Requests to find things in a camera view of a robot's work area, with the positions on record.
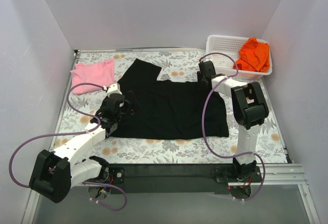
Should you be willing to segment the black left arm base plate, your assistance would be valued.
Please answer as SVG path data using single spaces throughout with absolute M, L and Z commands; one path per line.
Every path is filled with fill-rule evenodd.
M 102 182 L 110 184 L 123 184 L 125 182 L 125 168 L 106 167 L 103 173 Z

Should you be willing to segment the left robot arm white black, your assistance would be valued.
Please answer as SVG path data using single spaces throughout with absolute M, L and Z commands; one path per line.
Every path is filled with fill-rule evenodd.
M 86 132 L 73 137 L 53 151 L 43 150 L 37 158 L 29 187 L 54 203 L 61 202 L 70 189 L 84 181 L 92 184 L 108 183 L 109 163 L 98 156 L 80 161 L 93 146 L 108 138 L 123 117 L 139 109 L 132 91 L 112 93 L 103 101 L 96 118 L 88 123 Z

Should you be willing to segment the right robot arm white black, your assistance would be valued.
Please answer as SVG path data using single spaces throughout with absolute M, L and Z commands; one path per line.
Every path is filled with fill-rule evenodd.
M 207 142 L 204 119 L 210 97 L 216 92 L 232 99 L 233 114 L 238 123 L 237 150 L 234 156 L 215 155 L 219 158 L 231 158 L 233 162 L 230 176 L 236 181 L 245 181 L 256 171 L 257 136 L 260 126 L 269 115 L 262 88 L 258 82 L 245 83 L 223 74 L 217 74 L 214 64 L 210 60 L 199 63 L 197 80 L 211 89 L 201 117 L 202 135 L 208 148 L 210 146 Z

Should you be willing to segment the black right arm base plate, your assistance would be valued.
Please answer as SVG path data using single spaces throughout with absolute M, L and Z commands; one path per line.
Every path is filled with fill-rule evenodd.
M 210 175 L 218 183 L 260 183 L 262 181 L 262 174 L 260 168 L 256 167 L 253 172 L 237 175 L 233 170 L 232 165 L 218 165 L 211 169 Z

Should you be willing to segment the black t shirt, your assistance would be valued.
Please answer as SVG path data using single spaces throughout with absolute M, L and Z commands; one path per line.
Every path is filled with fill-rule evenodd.
M 136 59 L 118 81 L 123 94 L 132 91 L 140 110 L 118 123 L 113 137 L 195 139 L 202 137 L 201 117 L 209 89 L 197 82 L 158 80 L 161 67 Z M 213 93 L 204 119 L 207 136 L 228 137 L 226 106 Z

